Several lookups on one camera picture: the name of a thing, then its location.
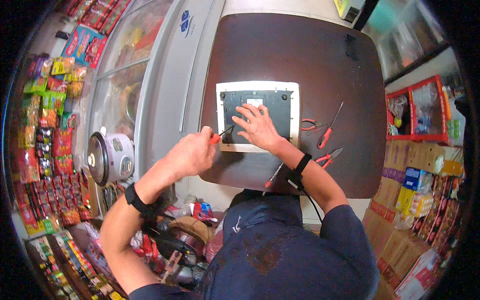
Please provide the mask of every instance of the rice cooker lid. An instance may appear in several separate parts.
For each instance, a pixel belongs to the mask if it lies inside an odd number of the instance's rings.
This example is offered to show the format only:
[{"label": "rice cooker lid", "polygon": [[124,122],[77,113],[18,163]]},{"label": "rice cooker lid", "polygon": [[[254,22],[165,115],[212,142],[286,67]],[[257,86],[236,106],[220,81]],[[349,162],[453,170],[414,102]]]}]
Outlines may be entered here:
[{"label": "rice cooker lid", "polygon": [[88,141],[87,162],[95,182],[104,186],[108,180],[108,152],[104,136],[94,132]]}]

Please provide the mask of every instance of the hand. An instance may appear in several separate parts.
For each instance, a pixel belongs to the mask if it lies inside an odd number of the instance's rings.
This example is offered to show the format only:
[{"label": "hand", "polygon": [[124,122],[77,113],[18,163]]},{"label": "hand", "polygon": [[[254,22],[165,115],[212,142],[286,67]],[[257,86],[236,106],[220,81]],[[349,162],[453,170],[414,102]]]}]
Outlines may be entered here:
[{"label": "hand", "polygon": [[246,130],[237,134],[243,136],[251,144],[275,155],[278,145],[286,140],[276,132],[272,119],[268,114],[268,108],[264,105],[256,108],[252,104],[244,104],[242,107],[237,107],[236,110],[248,119],[248,122],[246,122],[239,117],[232,117],[235,123]]},{"label": "hand", "polygon": [[216,144],[210,145],[212,136],[213,130],[204,126],[201,132],[187,135],[170,150],[165,160],[176,180],[198,175],[212,167],[216,153]]}]

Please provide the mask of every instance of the man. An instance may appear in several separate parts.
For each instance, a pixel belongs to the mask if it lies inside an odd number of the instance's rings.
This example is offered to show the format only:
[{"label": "man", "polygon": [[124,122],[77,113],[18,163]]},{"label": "man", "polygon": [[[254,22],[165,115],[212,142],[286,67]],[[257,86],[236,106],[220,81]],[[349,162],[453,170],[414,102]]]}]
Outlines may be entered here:
[{"label": "man", "polygon": [[[302,229],[300,202],[293,195],[244,191],[234,198],[223,225],[224,241],[193,292],[158,283],[142,258],[130,249],[145,204],[167,186],[213,164],[213,131],[204,127],[173,147],[134,184],[137,196],[121,196],[108,212],[100,241],[113,275],[136,299],[371,299],[379,275],[360,220],[342,189],[317,163],[280,137],[267,107],[244,104],[248,119],[233,121],[238,135],[280,158],[290,169],[306,164],[302,184],[325,213],[320,237]],[[136,204],[129,205],[139,198]]]}]

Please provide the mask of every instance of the table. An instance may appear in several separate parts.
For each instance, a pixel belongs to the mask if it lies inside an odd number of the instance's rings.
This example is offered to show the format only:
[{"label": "table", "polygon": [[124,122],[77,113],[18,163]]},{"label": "table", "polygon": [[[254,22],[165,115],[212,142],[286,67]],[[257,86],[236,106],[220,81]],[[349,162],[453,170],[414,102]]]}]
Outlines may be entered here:
[{"label": "table", "polygon": [[[358,60],[346,55],[344,34],[356,38]],[[348,198],[377,192],[386,143],[386,108],[377,50],[365,34],[334,23],[274,13],[223,17],[218,25],[206,80],[201,126],[217,131],[216,84],[268,80],[300,85],[301,117],[330,123],[344,101],[328,144],[316,147],[325,129],[307,136],[300,149],[313,158],[343,147],[326,170]],[[217,152],[200,177],[209,182],[260,191],[297,193],[281,161],[270,153]]]}]

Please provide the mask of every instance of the wrist strap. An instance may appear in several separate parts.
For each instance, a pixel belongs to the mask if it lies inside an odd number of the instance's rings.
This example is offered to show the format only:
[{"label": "wrist strap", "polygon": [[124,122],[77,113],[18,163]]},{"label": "wrist strap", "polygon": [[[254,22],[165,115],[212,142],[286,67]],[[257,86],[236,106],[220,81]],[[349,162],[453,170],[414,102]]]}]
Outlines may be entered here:
[{"label": "wrist strap", "polygon": [[125,189],[125,198],[128,204],[131,204],[146,217],[152,217],[159,206],[159,204],[145,204],[140,197],[138,197],[137,191],[135,190],[135,183],[132,183]]},{"label": "wrist strap", "polygon": [[303,191],[303,184],[301,183],[301,179],[303,178],[301,173],[303,169],[307,166],[308,162],[312,159],[312,156],[306,153],[302,159],[300,160],[299,164],[294,170],[291,170],[287,175],[286,179],[287,182],[290,183],[294,188],[299,191]]}]

